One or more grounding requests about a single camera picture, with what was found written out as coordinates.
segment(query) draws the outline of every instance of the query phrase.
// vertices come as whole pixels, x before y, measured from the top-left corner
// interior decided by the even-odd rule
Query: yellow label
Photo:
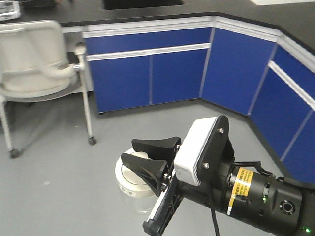
[[[244,169],[242,167],[239,169],[233,189],[232,189],[230,202],[228,204],[227,215],[230,215],[231,213],[236,195],[243,195],[243,196],[248,195],[248,192],[250,191],[253,175],[254,175],[253,171]]]

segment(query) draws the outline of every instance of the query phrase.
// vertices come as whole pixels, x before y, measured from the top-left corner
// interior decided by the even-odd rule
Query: white camera housing
[[[217,119],[217,117],[197,119],[192,124],[174,159],[178,180],[193,186],[200,185],[197,164]]]

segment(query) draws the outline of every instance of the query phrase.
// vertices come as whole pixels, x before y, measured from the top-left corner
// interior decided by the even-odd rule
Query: caster wheel
[[[89,144],[90,144],[90,145],[96,144],[96,139],[95,139],[94,136],[89,138]]]
[[[10,152],[10,157],[11,158],[17,158],[20,155],[20,152],[17,149],[12,149]]]

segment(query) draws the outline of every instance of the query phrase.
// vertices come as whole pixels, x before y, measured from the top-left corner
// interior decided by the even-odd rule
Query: floor
[[[97,144],[88,144],[79,94],[33,105],[7,104],[15,147],[10,159],[0,129],[1,236],[145,236],[139,215],[124,203],[114,174],[131,140],[186,136],[193,121],[227,115],[237,161],[260,160],[281,176],[246,118],[202,100],[97,114],[90,97]],[[222,236],[266,236],[217,214]],[[214,235],[210,210],[183,200],[164,236]]]

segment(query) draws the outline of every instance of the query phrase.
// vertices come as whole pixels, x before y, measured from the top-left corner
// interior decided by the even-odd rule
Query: plastic container
[[[132,148],[125,153],[149,158],[145,152],[135,152]],[[124,166],[121,158],[117,160],[115,175],[127,207],[137,214],[149,214],[158,199],[151,188],[136,173]]]

